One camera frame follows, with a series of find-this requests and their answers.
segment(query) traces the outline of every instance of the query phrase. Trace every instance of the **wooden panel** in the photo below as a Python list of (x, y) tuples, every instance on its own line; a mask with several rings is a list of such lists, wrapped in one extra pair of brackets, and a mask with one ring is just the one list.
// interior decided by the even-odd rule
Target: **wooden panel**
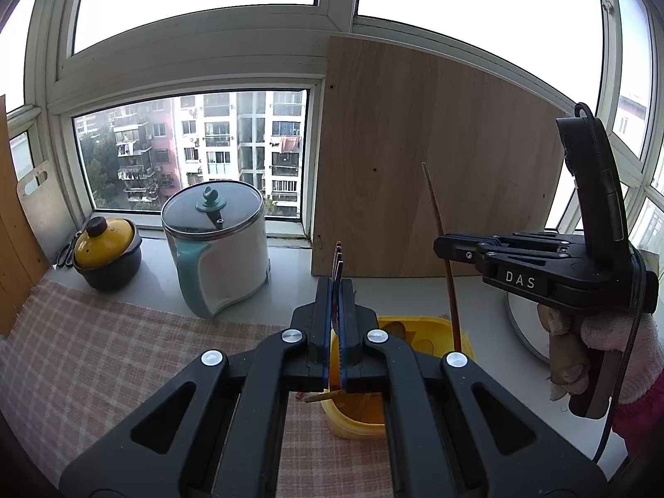
[(8, 335), (21, 306), (49, 267), (16, 194), (5, 98), (0, 97), (0, 334)]
[(344, 275), (444, 274), (422, 161), (447, 232), (544, 227), (562, 164), (559, 109), (462, 63), (362, 39), (330, 39), (326, 84), (314, 275), (330, 273), (337, 240)]

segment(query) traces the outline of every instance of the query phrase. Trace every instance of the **pot handle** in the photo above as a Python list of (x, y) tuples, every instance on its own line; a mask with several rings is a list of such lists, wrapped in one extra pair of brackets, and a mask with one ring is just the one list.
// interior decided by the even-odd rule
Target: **pot handle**
[(180, 290), (185, 303), (195, 315), (201, 318), (212, 318), (214, 315), (205, 305), (203, 292), (200, 290), (200, 257), (210, 247), (204, 242), (182, 242), (175, 240), (177, 258), (177, 278), (180, 281)]

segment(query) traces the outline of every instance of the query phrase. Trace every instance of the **yellow basket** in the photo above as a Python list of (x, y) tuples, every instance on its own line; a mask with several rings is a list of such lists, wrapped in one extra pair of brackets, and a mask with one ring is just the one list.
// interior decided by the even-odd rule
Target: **yellow basket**
[[(449, 320), (438, 317), (378, 317), (378, 325), (384, 327), (390, 322), (401, 322), (406, 328), (406, 341), (414, 350), (443, 357), (447, 352), (454, 350), (452, 341), (452, 325)], [(330, 384), (332, 389), (339, 389), (341, 378), (339, 375), (339, 340), (332, 333), (330, 346)], [(466, 334), (461, 332), (461, 348), (470, 359), (475, 360), (475, 354)], [(381, 395), (372, 394), (368, 402), (364, 402), (362, 395), (341, 394), (332, 399), (321, 402), (327, 425), (330, 430), (341, 438), (351, 440), (377, 439), (385, 436), (383, 423), (383, 402)]]

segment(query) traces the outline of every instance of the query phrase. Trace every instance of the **gloved hand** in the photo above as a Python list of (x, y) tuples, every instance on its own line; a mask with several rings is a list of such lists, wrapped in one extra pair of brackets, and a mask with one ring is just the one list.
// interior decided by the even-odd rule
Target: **gloved hand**
[[(549, 331), (551, 400), (580, 394), (588, 387), (586, 347), (624, 351), (632, 318), (618, 312), (573, 317), (543, 305), (537, 311)], [(664, 349), (651, 315), (643, 315), (618, 398), (613, 431), (625, 439), (633, 457), (664, 414)]]

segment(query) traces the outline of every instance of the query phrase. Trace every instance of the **yellow lid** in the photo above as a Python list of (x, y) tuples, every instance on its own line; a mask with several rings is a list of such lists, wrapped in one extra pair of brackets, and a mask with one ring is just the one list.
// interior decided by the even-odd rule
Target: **yellow lid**
[(134, 231), (124, 219), (93, 217), (74, 246), (74, 260), (82, 269), (95, 269), (119, 257), (134, 238)]

